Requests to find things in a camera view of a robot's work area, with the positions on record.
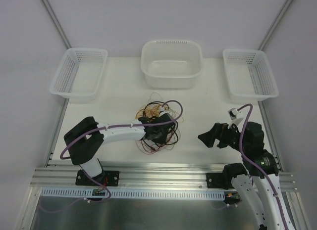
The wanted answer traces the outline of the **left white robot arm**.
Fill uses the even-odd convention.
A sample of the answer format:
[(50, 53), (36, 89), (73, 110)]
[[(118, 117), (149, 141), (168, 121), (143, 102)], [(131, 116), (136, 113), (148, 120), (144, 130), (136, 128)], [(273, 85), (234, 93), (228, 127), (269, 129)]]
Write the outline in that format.
[(104, 125), (94, 117), (88, 116), (64, 135), (69, 159), (81, 170), (77, 173), (76, 185), (110, 184), (110, 178), (104, 171), (96, 153), (103, 144), (126, 141), (148, 140), (155, 145), (167, 143), (171, 129), (177, 126), (176, 119), (168, 113), (158, 117), (138, 118), (129, 124)]

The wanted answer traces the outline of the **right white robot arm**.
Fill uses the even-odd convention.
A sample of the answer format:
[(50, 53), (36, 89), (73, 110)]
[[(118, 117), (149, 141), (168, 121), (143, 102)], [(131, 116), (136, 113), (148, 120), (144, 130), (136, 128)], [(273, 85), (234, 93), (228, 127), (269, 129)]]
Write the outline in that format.
[(218, 174), (207, 173), (209, 188), (235, 189), (248, 205), (260, 230), (293, 230), (280, 188), (275, 158), (264, 148), (264, 132), (260, 124), (247, 122), (243, 132), (236, 125), (215, 123), (198, 139), (208, 148), (231, 147), (241, 153), (242, 163), (225, 165)]

